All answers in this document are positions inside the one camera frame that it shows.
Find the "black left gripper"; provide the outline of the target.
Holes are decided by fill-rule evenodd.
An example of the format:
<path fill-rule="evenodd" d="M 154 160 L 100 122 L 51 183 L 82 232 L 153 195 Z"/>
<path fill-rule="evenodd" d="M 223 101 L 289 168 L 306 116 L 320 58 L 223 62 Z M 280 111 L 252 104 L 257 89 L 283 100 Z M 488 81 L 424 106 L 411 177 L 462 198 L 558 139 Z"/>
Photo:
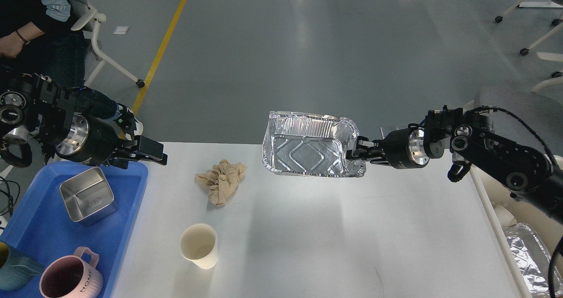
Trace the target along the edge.
<path fill-rule="evenodd" d="M 113 127 L 97 118 L 75 113 L 66 138 L 55 145 L 55 154 L 62 159 L 87 166 L 108 166 L 107 161 L 119 149 L 119 159 L 150 161 L 162 166 L 168 163 L 164 145 L 145 136 L 132 140 L 120 138 Z"/>

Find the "person's hand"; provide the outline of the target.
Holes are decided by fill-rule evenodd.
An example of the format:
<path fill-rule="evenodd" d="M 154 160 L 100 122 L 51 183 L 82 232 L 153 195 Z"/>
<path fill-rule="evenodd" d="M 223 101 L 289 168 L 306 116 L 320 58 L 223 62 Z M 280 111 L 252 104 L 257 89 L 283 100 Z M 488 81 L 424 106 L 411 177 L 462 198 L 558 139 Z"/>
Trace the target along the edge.
<path fill-rule="evenodd" d="M 15 59 L 22 51 L 24 44 L 24 41 L 16 32 L 1 37 L 0 57 L 2 59 Z"/>

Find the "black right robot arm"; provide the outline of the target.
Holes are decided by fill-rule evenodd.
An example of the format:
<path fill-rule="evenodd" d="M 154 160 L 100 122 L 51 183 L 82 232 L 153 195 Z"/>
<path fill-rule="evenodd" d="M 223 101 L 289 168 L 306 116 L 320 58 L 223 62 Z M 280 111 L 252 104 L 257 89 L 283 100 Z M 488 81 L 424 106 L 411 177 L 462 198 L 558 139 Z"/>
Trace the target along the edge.
<path fill-rule="evenodd" d="M 421 123 L 391 131 L 381 140 L 358 137 L 347 160 L 364 160 L 396 169 L 420 169 L 444 155 L 449 140 L 452 167 L 448 178 L 458 182 L 476 166 L 551 219 L 562 222 L 562 170 L 547 144 L 517 118 L 543 146 L 544 152 L 495 134 L 490 112 L 514 113 L 494 106 L 430 110 Z"/>

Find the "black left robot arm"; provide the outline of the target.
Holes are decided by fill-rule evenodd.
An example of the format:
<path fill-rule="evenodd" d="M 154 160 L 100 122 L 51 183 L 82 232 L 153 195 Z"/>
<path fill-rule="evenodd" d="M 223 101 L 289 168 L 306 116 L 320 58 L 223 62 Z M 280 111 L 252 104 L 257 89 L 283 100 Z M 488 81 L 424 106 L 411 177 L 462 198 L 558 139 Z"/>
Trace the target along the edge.
<path fill-rule="evenodd" d="M 127 134 L 117 136 L 107 123 L 76 109 L 76 96 L 49 77 L 24 74 L 1 67 L 1 158 L 25 168 L 32 163 L 31 133 L 46 159 L 57 155 L 87 166 L 126 169 L 130 161 L 167 164 L 163 145 L 139 133 L 133 113 L 123 110 L 118 125 Z"/>

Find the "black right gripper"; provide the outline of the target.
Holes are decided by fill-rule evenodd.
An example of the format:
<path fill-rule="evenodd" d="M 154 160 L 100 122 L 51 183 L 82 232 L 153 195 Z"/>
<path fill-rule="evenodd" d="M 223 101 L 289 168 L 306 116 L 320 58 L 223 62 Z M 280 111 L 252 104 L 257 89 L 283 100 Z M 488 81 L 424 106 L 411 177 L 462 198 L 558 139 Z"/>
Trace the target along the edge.
<path fill-rule="evenodd" d="M 354 149 L 346 152 L 346 160 L 391 165 L 396 169 L 420 169 L 430 159 L 441 158 L 444 150 L 444 140 L 431 141 L 422 128 L 404 128 L 390 132 L 382 140 L 370 141 L 358 136 Z"/>

